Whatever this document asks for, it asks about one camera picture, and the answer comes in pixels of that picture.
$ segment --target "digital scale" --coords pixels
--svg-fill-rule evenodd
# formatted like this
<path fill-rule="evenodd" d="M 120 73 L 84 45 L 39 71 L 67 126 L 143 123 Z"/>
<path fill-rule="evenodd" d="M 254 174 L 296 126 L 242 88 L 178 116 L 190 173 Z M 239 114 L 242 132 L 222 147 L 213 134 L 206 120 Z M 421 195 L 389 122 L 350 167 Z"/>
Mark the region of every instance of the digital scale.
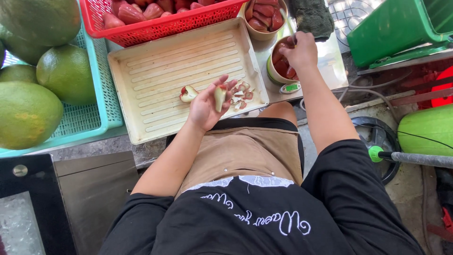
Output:
<path fill-rule="evenodd" d="M 292 94 L 301 88 L 300 83 L 285 84 L 280 88 L 282 94 Z"/>

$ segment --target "dark green cloth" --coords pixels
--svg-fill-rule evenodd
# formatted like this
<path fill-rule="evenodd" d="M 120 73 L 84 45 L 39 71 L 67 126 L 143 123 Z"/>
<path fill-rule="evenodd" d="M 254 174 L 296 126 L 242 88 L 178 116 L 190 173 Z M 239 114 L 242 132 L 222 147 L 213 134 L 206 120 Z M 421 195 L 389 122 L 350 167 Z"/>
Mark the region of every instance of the dark green cloth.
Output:
<path fill-rule="evenodd" d="M 334 31 L 332 15 L 324 0 L 291 0 L 297 31 L 312 33 L 316 41 L 325 42 Z"/>

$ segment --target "leg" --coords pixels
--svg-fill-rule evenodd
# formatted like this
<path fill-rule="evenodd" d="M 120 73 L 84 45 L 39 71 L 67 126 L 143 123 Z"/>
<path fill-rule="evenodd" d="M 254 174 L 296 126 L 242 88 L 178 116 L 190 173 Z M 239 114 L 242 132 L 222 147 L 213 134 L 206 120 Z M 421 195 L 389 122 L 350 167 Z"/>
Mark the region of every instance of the leg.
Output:
<path fill-rule="evenodd" d="M 258 117 L 282 118 L 290 121 L 297 127 L 297 117 L 293 106 L 288 102 L 274 103 L 264 109 Z"/>

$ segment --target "black cable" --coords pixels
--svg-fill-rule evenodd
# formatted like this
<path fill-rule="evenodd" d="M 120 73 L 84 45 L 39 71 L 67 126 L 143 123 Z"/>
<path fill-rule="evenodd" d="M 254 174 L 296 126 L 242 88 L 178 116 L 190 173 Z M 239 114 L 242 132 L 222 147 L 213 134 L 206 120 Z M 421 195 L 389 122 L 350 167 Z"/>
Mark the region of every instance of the black cable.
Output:
<path fill-rule="evenodd" d="M 450 146 L 450 145 L 448 145 L 448 144 L 445 144 L 445 143 L 443 143 L 443 142 L 439 142 L 439 141 L 436 141 L 436 140 L 434 140 L 434 139 L 427 138 L 427 137 L 423 137 L 423 136 L 418 136 L 418 135 L 414 135 L 414 134 L 409 134 L 409 133 L 406 133 L 406 132 L 403 132 L 403 131 L 397 131 L 397 130 L 393 130 L 393 129 L 386 129 L 386 128 L 380 128 L 380 127 L 370 127 L 370 126 L 361 125 L 361 124 L 354 124 L 354 125 L 362 126 L 362 127 L 367 127 L 367 128 L 378 128 L 378 129 L 387 130 L 387 131 L 393 131 L 393 132 L 400 132 L 400 133 L 403 133 L 403 134 L 406 134 L 406 135 L 410 135 L 410 136 L 415 136 L 415 137 L 423 138 L 423 139 L 430 140 L 430 141 L 433 141 L 433 142 L 438 142 L 438 143 L 440 143 L 440 144 L 442 144 L 442 145 L 445 145 L 445 146 L 449 147 L 450 149 L 453 149 L 452 146 Z"/>

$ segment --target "green plastic crate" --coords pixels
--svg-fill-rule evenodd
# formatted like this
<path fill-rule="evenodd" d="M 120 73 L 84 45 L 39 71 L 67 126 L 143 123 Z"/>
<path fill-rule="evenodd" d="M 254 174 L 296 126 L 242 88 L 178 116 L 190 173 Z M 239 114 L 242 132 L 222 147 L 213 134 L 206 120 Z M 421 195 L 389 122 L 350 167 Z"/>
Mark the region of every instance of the green plastic crate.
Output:
<path fill-rule="evenodd" d="M 93 75 L 97 104 L 72 106 L 63 104 L 63 119 L 57 130 L 44 143 L 25 150 L 0 149 L 0 157 L 19 156 L 36 152 L 85 138 L 98 136 L 110 128 L 123 125 L 120 103 L 107 62 L 107 48 L 104 39 L 93 39 L 82 28 L 74 40 L 80 48 L 87 49 Z M 7 53 L 4 66 L 23 64 L 22 61 Z"/>
<path fill-rule="evenodd" d="M 452 0 L 386 0 L 347 35 L 357 67 L 425 44 L 452 40 Z"/>

